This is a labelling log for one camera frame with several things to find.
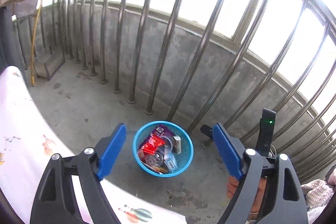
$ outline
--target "concrete floor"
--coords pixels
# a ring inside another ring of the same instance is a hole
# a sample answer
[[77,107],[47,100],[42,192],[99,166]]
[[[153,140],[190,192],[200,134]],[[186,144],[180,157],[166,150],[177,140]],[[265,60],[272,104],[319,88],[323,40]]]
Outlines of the concrete floor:
[[[205,137],[194,133],[194,159],[184,173],[157,178],[144,172],[133,157],[133,137],[147,122],[164,119],[169,108],[156,101],[154,114],[148,116],[144,113],[147,94],[137,90],[136,103],[131,105],[128,83],[121,81],[122,92],[114,94],[113,75],[107,74],[107,79],[108,84],[100,84],[99,76],[90,76],[90,68],[82,70],[81,64],[66,56],[66,63],[50,81],[36,79],[29,91],[45,120],[74,153],[95,146],[123,122],[127,139],[107,179],[139,198],[185,215],[188,223],[217,223],[228,204],[228,172],[216,147],[202,149]],[[177,113],[174,122],[186,127],[191,120]]]

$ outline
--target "blue trash basket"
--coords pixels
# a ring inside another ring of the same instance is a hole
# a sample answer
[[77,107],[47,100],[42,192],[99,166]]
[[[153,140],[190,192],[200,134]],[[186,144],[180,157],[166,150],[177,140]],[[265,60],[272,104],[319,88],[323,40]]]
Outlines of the blue trash basket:
[[[175,159],[177,161],[177,166],[178,169],[174,172],[168,173],[168,174],[157,174],[148,168],[142,163],[142,161],[138,157],[138,149],[140,144],[144,141],[145,138],[148,137],[148,135],[154,130],[154,128],[159,125],[159,124],[164,124],[167,126],[174,134],[178,135],[181,137],[181,148],[182,148],[182,153],[179,155],[175,155]],[[182,128],[177,126],[176,124],[172,122],[166,122],[166,121],[154,121],[154,122],[149,122],[145,124],[142,128],[138,130],[136,135],[134,136],[133,139],[133,155],[137,161],[137,163],[140,165],[142,169],[144,169],[146,172],[150,173],[151,175],[154,175],[156,177],[163,177],[163,178],[169,178],[169,177],[174,177],[182,172],[184,172],[188,166],[190,165],[191,161],[193,160],[194,156],[194,147],[191,139],[189,138],[187,132],[185,132]]]

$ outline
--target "basket rim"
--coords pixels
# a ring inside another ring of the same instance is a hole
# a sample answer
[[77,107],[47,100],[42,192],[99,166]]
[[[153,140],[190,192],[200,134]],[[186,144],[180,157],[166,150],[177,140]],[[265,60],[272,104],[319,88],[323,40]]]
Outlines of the basket rim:
[[[185,165],[181,170],[179,170],[179,171],[177,171],[177,172],[169,173],[169,174],[162,174],[162,175],[161,175],[161,174],[157,174],[157,173],[155,173],[155,172],[149,170],[148,168],[146,168],[146,167],[142,164],[142,161],[141,161],[141,160],[139,159],[139,157],[138,157],[138,153],[137,153],[138,149],[137,149],[137,144],[136,144],[138,136],[141,134],[141,132],[142,132],[145,128],[150,127],[150,126],[152,126],[152,125],[154,125],[154,124],[159,124],[159,123],[162,123],[162,124],[165,124],[165,125],[171,125],[171,126],[176,127],[177,129],[181,130],[182,133],[184,133],[184,135],[186,136],[186,138],[187,138],[187,140],[189,141],[189,144],[190,144],[190,146],[191,146],[191,153],[190,153],[190,157],[189,157],[188,162],[186,163],[186,165]],[[134,155],[134,158],[135,158],[135,160],[137,161],[138,165],[139,165],[143,170],[145,170],[146,172],[148,172],[148,173],[150,173],[151,175],[154,175],[154,176],[156,176],[156,177],[169,178],[169,177],[174,177],[174,176],[177,176],[177,175],[181,174],[182,172],[184,172],[184,171],[189,167],[189,165],[191,164],[191,162],[192,162],[192,160],[193,160],[193,157],[194,157],[194,146],[193,146],[193,142],[191,141],[191,139],[190,139],[189,135],[187,134],[187,132],[186,132],[183,128],[179,127],[177,124],[174,124],[174,123],[172,123],[172,122],[167,122],[167,121],[153,121],[153,122],[149,122],[149,123],[145,124],[144,126],[142,126],[142,127],[137,131],[137,133],[134,135],[134,138],[133,138],[133,155]]]

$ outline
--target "metal railing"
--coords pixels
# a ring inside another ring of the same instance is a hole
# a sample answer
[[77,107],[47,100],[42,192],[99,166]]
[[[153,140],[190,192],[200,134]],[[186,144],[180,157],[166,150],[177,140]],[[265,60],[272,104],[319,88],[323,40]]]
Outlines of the metal railing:
[[[165,63],[165,59],[167,56],[167,51],[170,45],[170,42],[172,40],[172,36],[174,33],[174,28],[176,26],[177,22],[177,16],[179,13],[179,8],[181,6],[182,0],[175,0],[172,12],[169,16],[169,19],[167,20],[167,27],[166,32],[162,41],[160,54],[157,60],[157,65],[155,68],[154,76],[151,83],[151,89],[149,93],[149,99],[147,103],[147,107],[145,110],[146,114],[152,114],[152,107],[154,103],[154,99],[156,96],[157,87],[161,78],[162,69]],[[59,0],[58,2],[58,11],[59,11],[59,18],[58,22],[65,23],[65,19],[67,19],[67,27],[65,24],[59,24],[58,25],[58,31],[59,34],[62,34],[61,27],[64,29],[65,37],[63,37],[63,48],[64,52],[67,53],[70,51],[70,57],[73,56],[73,48],[72,43],[74,43],[74,49],[75,49],[75,57],[76,57],[76,63],[82,62],[82,68],[87,69],[86,65],[86,59],[85,59],[85,48],[84,48],[84,38],[83,38],[83,20],[84,20],[84,6],[86,1],[81,0],[81,3],[78,3],[78,0],[74,0],[73,4],[73,26],[75,26],[76,18],[78,14],[76,14],[76,7],[80,5],[80,30],[81,30],[81,41],[79,41],[76,38],[75,30],[73,30],[73,39],[71,39],[70,35],[70,25],[69,25],[69,9],[70,9],[70,0],[67,0],[68,4],[68,10],[63,10],[62,18],[60,17],[61,14],[61,4],[65,4],[65,0],[62,0],[62,2]],[[95,72],[95,61],[94,61],[94,54],[93,54],[93,15],[94,15],[94,7],[95,7],[95,0],[90,0],[90,18],[89,18],[89,48],[90,48],[90,65],[91,65],[91,75],[96,75]],[[167,120],[171,120],[175,114],[175,112],[178,110],[179,104],[181,103],[184,94],[189,86],[189,83],[191,82],[191,79],[194,76],[194,73],[200,63],[200,60],[202,59],[202,55],[206,49],[207,44],[209,41],[211,41],[211,37],[213,36],[213,30],[214,26],[217,20],[217,17],[219,15],[219,12],[221,10],[222,4],[224,0],[217,0],[217,3],[215,5],[215,8],[212,12],[212,15],[208,21],[207,26],[205,27],[205,30],[203,32],[203,35],[200,38],[197,50],[192,57],[192,61],[189,65],[188,71],[184,77],[184,80],[182,82],[182,85],[180,86],[179,92],[175,98],[174,103],[172,104],[172,107],[170,109],[170,112],[167,116]],[[262,0],[261,6],[259,10],[257,11],[257,4],[259,0],[250,0],[248,6],[245,9],[245,12],[243,14],[243,17],[241,18],[236,31],[231,39],[229,39],[229,42],[236,45],[236,53],[233,61],[229,65],[229,69],[224,72],[222,78],[220,79],[220,82],[218,83],[217,87],[213,90],[211,96],[208,98],[206,103],[203,105],[199,113],[196,115],[192,123],[188,127],[188,132],[191,133],[193,129],[196,128],[196,126],[199,124],[199,122],[202,120],[204,115],[207,113],[207,111],[211,108],[213,103],[216,101],[216,99],[219,97],[220,93],[224,89],[224,87],[227,85],[227,83],[230,81],[231,76],[235,72],[237,66],[242,61],[243,58],[248,58],[250,56],[250,53],[247,52],[248,47],[253,39],[253,36],[255,32],[258,29],[258,26],[261,22],[261,19],[263,18],[263,14],[265,12],[265,9],[267,7],[268,0]],[[135,50],[133,55],[133,66],[132,66],[132,76],[131,76],[131,85],[129,90],[129,100],[128,102],[133,104],[135,102],[135,88],[137,85],[137,70],[139,66],[139,58],[141,54],[141,47],[142,47],[142,40],[143,40],[143,34],[144,29],[146,26],[146,19],[149,17],[150,13],[150,0],[145,0],[143,8],[140,10],[140,23],[138,26],[138,32],[136,37],[136,43],[135,43]],[[100,82],[102,84],[107,83],[106,75],[105,75],[105,34],[106,34],[106,13],[107,13],[107,7],[109,5],[108,0],[104,0],[102,2],[102,15],[101,15],[101,29],[100,29]],[[116,38],[115,38],[115,71],[114,71],[114,90],[113,92],[119,93],[119,65],[120,65],[120,45],[122,43],[121,41],[121,31],[122,31],[122,23],[123,23],[123,15],[126,8],[126,0],[121,0],[120,6],[119,6],[119,13],[118,13],[118,23],[116,26]],[[228,128],[230,127],[234,121],[236,121],[241,114],[248,108],[248,106],[256,99],[256,97],[260,94],[260,92],[264,89],[266,84],[274,78],[281,78],[281,76],[276,72],[279,65],[283,61],[283,58],[285,57],[292,41],[293,37],[295,35],[297,26],[300,22],[302,13],[305,9],[312,9],[312,11],[315,13],[315,15],[320,19],[321,22],[323,22],[325,29],[323,33],[322,40],[320,41],[319,47],[302,73],[302,75],[298,78],[298,80],[291,86],[288,86],[286,90],[286,94],[282,97],[280,101],[276,103],[276,106],[273,107],[274,111],[279,111],[283,108],[283,106],[291,99],[295,98],[295,96],[300,96],[298,93],[298,88],[303,83],[303,81],[306,79],[307,75],[311,71],[312,67],[314,66],[316,59],[318,58],[321,49],[325,43],[325,40],[327,36],[329,35],[331,39],[335,42],[336,41],[336,19],[334,15],[330,12],[330,10],[327,8],[327,6],[321,1],[321,0],[302,0],[302,7],[300,11],[300,15],[296,21],[296,24],[290,33],[287,41],[285,42],[283,48],[273,61],[273,63],[268,66],[268,69],[266,69],[266,73],[262,77],[262,79],[259,81],[259,83],[256,85],[254,90],[249,94],[249,96],[246,98],[246,100],[237,108],[237,110],[234,112],[234,114],[227,120],[227,121],[220,121],[224,123],[224,127]],[[251,27],[249,27],[251,20],[253,18],[253,15],[256,13],[256,17],[254,18]],[[190,27],[190,29],[193,28],[193,25],[189,22],[185,24],[185,26]],[[79,48],[81,48],[81,60],[79,59]],[[319,140],[319,137],[324,134],[324,139],[319,142],[317,148],[309,152],[308,157],[301,161],[295,161],[294,165],[297,168],[299,178],[301,180],[305,180],[309,178],[310,176],[318,173],[323,168],[331,164],[334,160],[336,160],[336,150],[333,150],[327,157],[322,157],[322,154],[327,148],[333,147],[333,144],[335,144],[335,141],[332,140],[332,135],[335,133],[330,133],[328,131],[328,127],[330,126],[331,122],[324,124],[321,120],[322,115],[329,109],[331,104],[335,101],[336,95],[332,98],[330,103],[325,107],[325,109],[321,113],[316,113],[314,109],[312,108],[313,102],[316,100],[316,98],[321,94],[322,90],[326,86],[327,82],[329,81],[332,73],[334,72],[336,68],[336,60],[330,69],[327,77],[325,78],[322,85],[319,87],[319,89],[315,92],[315,94],[312,96],[310,100],[305,101],[301,107],[301,109],[292,117],[285,125],[278,130],[274,135],[274,140],[280,137],[285,131],[287,131],[303,114],[306,112],[309,112],[310,114],[313,113],[313,119],[309,125],[307,125],[301,132],[299,132],[296,136],[293,136],[293,138],[280,147],[280,151],[285,150],[290,145],[295,143],[298,139],[300,139],[302,136],[304,136],[316,123],[320,126],[321,131],[318,133],[313,139],[309,140],[304,147],[301,149],[295,151],[292,155],[292,157],[298,155],[303,150],[310,147],[310,145],[316,141]],[[255,135],[258,131],[258,124],[256,124],[251,130],[249,130],[242,138],[241,141],[247,141],[249,138],[251,138],[253,135]],[[211,143],[211,140],[208,140],[204,143],[204,147],[207,147]],[[319,150],[323,145],[325,145],[324,150]]]

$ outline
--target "gray wall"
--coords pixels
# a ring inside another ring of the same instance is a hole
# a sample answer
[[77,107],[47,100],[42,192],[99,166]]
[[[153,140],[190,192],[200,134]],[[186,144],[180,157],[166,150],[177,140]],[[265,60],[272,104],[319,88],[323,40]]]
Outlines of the gray wall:
[[[89,62],[89,10],[90,6],[85,6],[84,11],[84,44],[86,52],[86,60]],[[82,37],[79,28],[80,5],[77,6],[77,13],[75,15],[75,28],[73,29],[73,6],[70,6],[70,30],[74,31],[75,39],[81,43]],[[106,45],[105,45],[105,66],[106,70],[114,72],[114,42],[117,28],[118,10],[108,8],[106,15]],[[45,7],[43,9],[44,30],[48,34],[46,40],[52,39],[51,26],[51,9]],[[122,29],[121,55],[120,55],[120,76],[127,82],[130,82],[132,75],[132,62],[134,54],[135,40],[137,36],[138,24],[140,16],[134,13],[125,12]],[[101,22],[101,6],[95,7],[94,13],[94,57],[96,64],[99,65],[100,60],[100,22]],[[24,28],[24,20],[20,20],[20,31],[22,37],[26,37],[28,29]],[[142,51],[139,62],[137,89],[148,94],[151,88],[152,78],[155,71],[156,63],[160,53],[160,48],[163,36],[166,31],[166,23],[158,20],[148,18],[146,23],[146,30],[144,33]],[[156,99],[168,106],[172,105],[183,78],[187,72],[190,61],[195,53],[200,37],[186,31],[185,29],[175,28],[174,36],[171,41],[166,62],[162,71],[161,79],[157,89]],[[188,87],[188,90],[179,106],[178,112],[188,117],[188,122],[183,124],[187,127],[190,121],[197,115],[203,104],[209,98],[215,89],[220,78],[228,69],[234,54],[227,51],[214,43],[209,43],[204,56],[197,68],[197,71]],[[213,104],[211,109],[202,119],[200,124],[194,130],[194,133],[199,134],[199,127],[206,123],[213,126],[217,122],[224,123],[252,92],[259,80],[262,78],[263,72],[250,63],[243,60],[231,80],[224,88],[221,95]],[[123,93],[128,95],[128,90],[123,90]],[[260,119],[263,107],[273,108],[276,103],[283,97],[286,91],[276,82],[271,80],[248,109],[237,119],[236,122],[228,128],[228,132],[235,137],[243,136],[249,131]],[[292,98],[277,114],[275,132],[281,128],[299,109],[301,106]],[[274,145],[279,148],[293,136],[300,132],[307,124],[311,122],[312,118],[308,113],[305,113],[289,130],[287,130],[281,137],[279,137]],[[300,149],[302,145],[313,138],[317,132],[320,131],[319,126],[315,125],[313,128],[294,145],[286,149],[285,153],[291,154],[293,151]],[[246,145],[254,146],[257,136],[250,138]],[[294,160],[303,159],[318,145],[315,142],[308,149],[300,153]]]

